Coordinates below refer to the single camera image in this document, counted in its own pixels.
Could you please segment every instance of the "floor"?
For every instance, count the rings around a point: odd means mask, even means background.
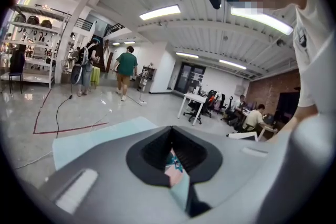
[[[5,124],[4,144],[14,167],[20,167],[51,152],[56,138],[56,111],[58,106],[71,95],[68,84],[55,85],[51,90],[38,84],[26,84],[23,94],[19,86],[14,85],[13,96],[4,85],[0,105],[3,108],[2,119]],[[73,98],[59,109],[58,137],[89,132],[142,116],[157,126],[188,126],[205,132],[226,135],[233,128],[220,120],[217,113],[213,117],[202,116],[202,125],[188,121],[187,116],[177,113],[182,98],[172,94],[143,94],[146,105],[139,105],[140,93],[130,89],[129,98],[122,102],[113,87],[97,87],[87,96],[78,97],[73,89]],[[55,171],[52,153],[36,163],[17,169],[24,180],[39,187],[46,177]]]

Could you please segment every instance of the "brown shorts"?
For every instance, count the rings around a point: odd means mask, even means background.
[[[117,75],[117,81],[122,82],[123,84],[129,86],[130,85],[130,77],[131,76],[125,76],[125,75],[118,74]]]

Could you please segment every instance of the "fluorescent light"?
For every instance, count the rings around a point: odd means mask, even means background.
[[[182,52],[177,52],[176,54],[180,55],[180,56],[187,56],[187,57],[192,57],[192,58],[198,58],[197,55],[193,55],[193,54],[184,54]]]
[[[256,20],[262,24],[268,25],[278,31],[284,33],[289,36],[293,32],[293,28],[290,25],[283,23],[282,21],[275,19],[266,14],[253,13],[249,8],[231,8],[231,14],[245,17],[251,20]]]
[[[181,13],[181,11],[179,9],[179,6],[175,5],[171,7],[160,8],[157,10],[153,10],[152,12],[142,14],[140,15],[140,18],[143,20],[148,20],[148,19],[152,19],[152,18],[164,16],[164,15],[177,14],[177,13]]]
[[[238,68],[241,68],[241,69],[246,69],[246,67],[237,65],[236,63],[233,63],[233,62],[228,62],[228,61],[224,61],[224,60],[219,60],[219,62],[221,62],[221,63],[226,63],[227,65],[234,66],[234,67],[238,67]]]

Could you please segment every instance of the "white shelving unit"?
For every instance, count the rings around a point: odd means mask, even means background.
[[[15,40],[3,40],[4,43],[12,43],[12,44],[21,44],[21,45],[26,45],[26,46],[35,46],[35,47],[41,47],[41,48],[46,48],[46,49],[51,49],[51,60],[50,63],[46,63],[44,60],[41,59],[35,59],[31,57],[25,57],[26,63],[31,63],[33,65],[40,65],[40,66],[46,66],[49,67],[49,75],[45,74],[32,74],[32,73],[23,73],[23,81],[27,82],[37,82],[37,83],[47,83],[49,84],[49,88],[51,89],[51,83],[54,80],[55,77],[55,67],[53,67],[53,60],[56,60],[56,43],[60,43],[61,39],[61,33],[63,31],[66,19],[68,18],[68,15],[63,15],[63,14],[58,14],[53,11],[50,11],[48,9],[44,9],[41,7],[34,7],[34,6],[26,6],[26,5],[15,5],[11,8],[12,10],[16,12],[21,12],[21,13],[28,13],[31,15],[38,15],[38,16],[44,16],[48,17],[51,19],[55,19],[58,21],[61,21],[61,27],[60,28],[46,28],[46,27],[41,27],[38,25],[31,25],[31,24],[26,24],[26,23],[18,23],[18,22],[10,22],[12,25],[15,27],[19,28],[26,28],[26,29],[35,29],[38,31],[42,31],[44,33],[52,33],[56,35],[56,42],[54,42],[54,46],[45,46],[45,45],[40,45],[40,44],[35,44],[35,43],[30,43],[30,42],[24,42],[24,41],[15,41]],[[5,57],[2,55],[2,59],[7,60],[10,59],[10,55],[7,55],[8,57]],[[8,80],[9,72],[3,74],[0,76],[1,80]]]

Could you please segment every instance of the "red brick wall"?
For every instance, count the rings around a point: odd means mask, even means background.
[[[281,92],[297,92],[300,87],[299,70],[280,74],[271,78],[250,82],[246,94],[247,103],[257,102],[265,105],[265,113],[274,114]]]

